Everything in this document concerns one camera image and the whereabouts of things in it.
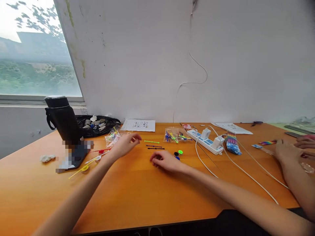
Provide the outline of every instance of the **wooden table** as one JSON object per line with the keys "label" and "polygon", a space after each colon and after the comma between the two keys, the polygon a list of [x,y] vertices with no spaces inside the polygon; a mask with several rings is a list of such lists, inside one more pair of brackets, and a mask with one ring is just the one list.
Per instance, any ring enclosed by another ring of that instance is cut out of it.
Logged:
{"label": "wooden table", "polygon": [[[199,131],[204,129],[199,123],[193,124]],[[165,128],[170,126],[179,124],[157,123],[156,132],[139,133],[143,140],[161,142],[160,146],[171,153],[183,150],[182,162],[208,173],[197,158],[195,142],[163,143]],[[254,135],[237,135],[237,139],[268,171],[283,182],[277,161],[250,145],[275,138],[291,141],[294,141],[294,138],[285,135],[282,129],[268,124],[240,126],[251,130]],[[215,129],[219,134],[224,133],[221,128]],[[94,150],[105,148],[104,136],[92,140],[95,143]],[[154,150],[147,149],[145,144],[147,143],[141,142],[110,168],[74,227],[73,234],[209,219],[215,218],[223,209],[231,208],[194,181],[153,167],[149,158]],[[55,161],[47,164],[39,162],[41,155],[55,154],[64,157],[65,152],[59,133],[53,132],[0,160],[0,221],[4,226],[3,235],[30,235],[86,177],[79,173],[68,180],[74,171],[57,174]],[[204,163],[219,178],[271,200],[256,183],[232,164],[225,154],[215,156],[209,151],[206,152],[221,170],[198,147],[198,153]],[[281,206],[299,206],[289,190],[272,180],[246,152],[242,152],[241,156],[230,156],[259,181]],[[90,153],[86,160],[95,156],[96,152]]]}

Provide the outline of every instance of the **power strip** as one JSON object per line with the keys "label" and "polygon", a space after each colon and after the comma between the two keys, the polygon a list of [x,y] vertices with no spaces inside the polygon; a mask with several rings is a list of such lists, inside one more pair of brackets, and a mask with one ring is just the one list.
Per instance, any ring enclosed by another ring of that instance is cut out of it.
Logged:
{"label": "power strip", "polygon": [[191,130],[188,130],[187,131],[188,135],[194,139],[195,141],[198,139],[198,143],[200,143],[202,146],[204,146],[206,149],[208,149],[210,152],[212,152],[213,154],[215,155],[222,155],[222,152],[223,152],[223,147],[219,146],[217,149],[213,149],[211,147],[211,144],[213,143],[212,140],[210,139],[202,139],[201,138],[201,133],[198,133],[197,131],[191,129]]}

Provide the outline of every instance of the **white wall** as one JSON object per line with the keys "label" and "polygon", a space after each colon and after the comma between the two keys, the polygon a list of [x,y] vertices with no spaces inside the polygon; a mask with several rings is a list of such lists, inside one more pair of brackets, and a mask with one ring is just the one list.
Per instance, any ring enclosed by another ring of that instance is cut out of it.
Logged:
{"label": "white wall", "polygon": [[[0,159],[53,132],[44,107],[0,107]],[[81,115],[81,110],[74,113]]]}
{"label": "white wall", "polygon": [[[171,122],[314,116],[315,32],[300,0],[55,0],[89,114]],[[176,92],[183,85],[176,105]]]}

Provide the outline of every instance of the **thermos lid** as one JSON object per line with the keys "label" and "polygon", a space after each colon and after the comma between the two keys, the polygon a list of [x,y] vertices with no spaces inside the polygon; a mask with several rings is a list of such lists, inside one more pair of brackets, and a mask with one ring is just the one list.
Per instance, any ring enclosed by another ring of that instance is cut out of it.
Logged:
{"label": "thermos lid", "polygon": [[66,96],[47,96],[45,102],[49,108],[59,108],[69,106],[69,102]]}

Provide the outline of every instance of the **sky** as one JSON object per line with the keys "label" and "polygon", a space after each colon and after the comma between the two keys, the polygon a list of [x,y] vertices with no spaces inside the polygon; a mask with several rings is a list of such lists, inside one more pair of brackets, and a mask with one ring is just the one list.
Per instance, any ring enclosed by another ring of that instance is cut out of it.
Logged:
{"label": "sky", "polygon": [[[17,17],[21,16],[21,13],[27,14],[31,20],[34,18],[32,17],[32,12],[27,9],[25,6],[20,5],[18,10],[11,8],[8,4],[15,4],[16,0],[0,0],[0,37],[11,39],[16,42],[21,42],[16,32],[39,32],[35,29],[30,29],[27,27],[23,27],[22,29],[16,26],[16,21],[14,20]],[[32,5],[42,7],[44,9],[51,8],[54,4],[53,0],[22,0],[25,2],[30,8]],[[58,25],[59,21],[56,20],[53,22],[54,25]]]}

